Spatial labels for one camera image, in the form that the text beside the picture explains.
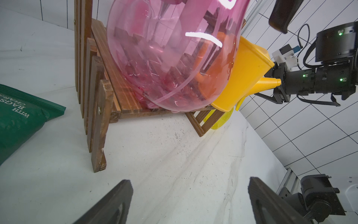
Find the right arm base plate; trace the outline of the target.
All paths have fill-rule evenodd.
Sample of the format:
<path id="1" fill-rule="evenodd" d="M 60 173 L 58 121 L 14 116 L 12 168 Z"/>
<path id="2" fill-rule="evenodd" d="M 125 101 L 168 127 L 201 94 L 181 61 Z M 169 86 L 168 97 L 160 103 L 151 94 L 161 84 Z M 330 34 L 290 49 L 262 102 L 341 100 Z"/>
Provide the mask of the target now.
<path id="1" fill-rule="evenodd" d="M 330 215 L 345 216 L 338 194 L 340 190 L 331 185 L 325 174 L 307 175 L 301 180 L 301 193 L 281 198 L 296 210 L 304 219 L 325 221 Z"/>

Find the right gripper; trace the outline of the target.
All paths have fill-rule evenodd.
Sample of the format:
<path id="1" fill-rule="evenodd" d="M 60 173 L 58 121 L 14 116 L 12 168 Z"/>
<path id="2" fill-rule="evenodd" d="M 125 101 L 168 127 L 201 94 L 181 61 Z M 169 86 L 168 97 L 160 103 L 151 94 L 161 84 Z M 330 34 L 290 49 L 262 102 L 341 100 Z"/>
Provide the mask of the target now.
<path id="1" fill-rule="evenodd" d="M 255 93 L 275 104 L 288 103 L 291 95 L 306 96 L 317 92 L 316 69 L 290 71 L 286 63 L 275 63 L 272 70 L 272 77 L 281 80 L 281 85 L 274 88 L 273 95 L 268 96 L 262 93 Z"/>

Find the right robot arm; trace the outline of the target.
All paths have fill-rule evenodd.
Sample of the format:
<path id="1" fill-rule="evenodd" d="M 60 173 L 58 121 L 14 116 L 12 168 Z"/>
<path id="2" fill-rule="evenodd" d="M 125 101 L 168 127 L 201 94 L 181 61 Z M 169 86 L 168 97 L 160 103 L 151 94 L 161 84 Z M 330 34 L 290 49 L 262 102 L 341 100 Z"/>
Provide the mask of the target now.
<path id="1" fill-rule="evenodd" d="M 346 100 L 358 84 L 358 23 L 356 21 L 323 30 L 308 47 L 303 59 L 304 70 L 294 54 L 304 47 L 285 45 L 273 54 L 275 65 L 266 74 L 281 84 L 273 88 L 273 96 L 260 91 L 256 96 L 275 104 L 289 103 L 291 95 L 305 103 L 316 105 L 340 104 L 335 96 Z"/>

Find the wooden slatted shelf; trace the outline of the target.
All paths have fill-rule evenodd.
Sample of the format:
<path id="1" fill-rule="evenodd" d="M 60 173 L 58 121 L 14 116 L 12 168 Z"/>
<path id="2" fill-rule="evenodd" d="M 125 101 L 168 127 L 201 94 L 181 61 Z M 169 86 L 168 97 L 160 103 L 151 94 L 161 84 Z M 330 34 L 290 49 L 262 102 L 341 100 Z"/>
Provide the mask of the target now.
<path id="1" fill-rule="evenodd" d="M 111 123 L 168 111 L 148 109 L 139 103 L 115 67 L 106 28 L 92 18 L 92 8 L 93 1 L 74 2 L 75 80 L 93 171 L 99 172 L 107 166 L 103 148 Z"/>

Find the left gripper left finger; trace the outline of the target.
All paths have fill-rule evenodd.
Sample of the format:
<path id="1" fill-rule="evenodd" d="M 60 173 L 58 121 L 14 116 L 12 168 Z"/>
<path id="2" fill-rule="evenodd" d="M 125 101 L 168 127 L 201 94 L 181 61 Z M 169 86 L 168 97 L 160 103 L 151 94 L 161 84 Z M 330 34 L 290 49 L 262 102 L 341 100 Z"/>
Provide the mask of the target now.
<path id="1" fill-rule="evenodd" d="M 130 180 L 122 180 L 82 215 L 76 224 L 125 224 L 133 196 Z"/>

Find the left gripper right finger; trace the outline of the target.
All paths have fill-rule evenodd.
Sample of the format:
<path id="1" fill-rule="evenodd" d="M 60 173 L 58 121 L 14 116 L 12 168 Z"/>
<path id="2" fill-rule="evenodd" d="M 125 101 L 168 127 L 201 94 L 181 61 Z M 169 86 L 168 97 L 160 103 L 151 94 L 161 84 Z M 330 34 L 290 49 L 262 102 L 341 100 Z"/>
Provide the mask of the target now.
<path id="1" fill-rule="evenodd" d="M 248 192 L 257 224 L 309 223 L 260 178 L 250 178 Z"/>

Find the yellow watering can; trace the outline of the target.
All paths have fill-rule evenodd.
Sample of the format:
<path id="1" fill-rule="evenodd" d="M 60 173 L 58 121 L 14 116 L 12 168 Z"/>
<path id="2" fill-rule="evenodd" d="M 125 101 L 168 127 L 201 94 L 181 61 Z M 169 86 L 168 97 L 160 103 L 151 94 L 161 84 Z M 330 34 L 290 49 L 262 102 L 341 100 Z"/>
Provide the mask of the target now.
<path id="1" fill-rule="evenodd" d="M 264 77 L 274 65 L 265 48 L 241 36 L 228 83 L 211 106 L 229 112 L 244 97 L 280 86 L 281 79 Z"/>

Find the green chips bag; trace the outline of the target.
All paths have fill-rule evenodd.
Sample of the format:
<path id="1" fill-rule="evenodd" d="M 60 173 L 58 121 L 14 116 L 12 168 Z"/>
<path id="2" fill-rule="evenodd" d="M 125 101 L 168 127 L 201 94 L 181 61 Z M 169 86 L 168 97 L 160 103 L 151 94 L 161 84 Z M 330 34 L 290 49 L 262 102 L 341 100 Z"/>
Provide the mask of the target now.
<path id="1" fill-rule="evenodd" d="M 1 164 L 66 107 L 1 85 Z"/>

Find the pink pressure sprayer bottle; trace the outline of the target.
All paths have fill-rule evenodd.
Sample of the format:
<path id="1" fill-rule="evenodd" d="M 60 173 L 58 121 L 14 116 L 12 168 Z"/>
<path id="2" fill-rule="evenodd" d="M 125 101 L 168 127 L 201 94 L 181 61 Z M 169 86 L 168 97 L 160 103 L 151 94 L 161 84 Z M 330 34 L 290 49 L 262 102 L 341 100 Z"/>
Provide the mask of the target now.
<path id="1" fill-rule="evenodd" d="M 248 1 L 114 1 L 110 54 L 149 108 L 191 112 L 228 83 Z"/>

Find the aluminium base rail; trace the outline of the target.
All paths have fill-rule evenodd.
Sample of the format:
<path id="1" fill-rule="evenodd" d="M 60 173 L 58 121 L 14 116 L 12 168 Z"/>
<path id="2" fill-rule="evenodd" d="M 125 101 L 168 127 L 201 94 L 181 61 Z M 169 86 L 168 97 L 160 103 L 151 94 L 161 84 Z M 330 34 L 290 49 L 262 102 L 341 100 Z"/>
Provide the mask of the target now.
<path id="1" fill-rule="evenodd" d="M 277 190 L 277 195 L 281 198 L 288 197 L 296 193 L 301 193 L 300 179 L 293 172 L 291 168 L 287 169 L 287 172 Z"/>

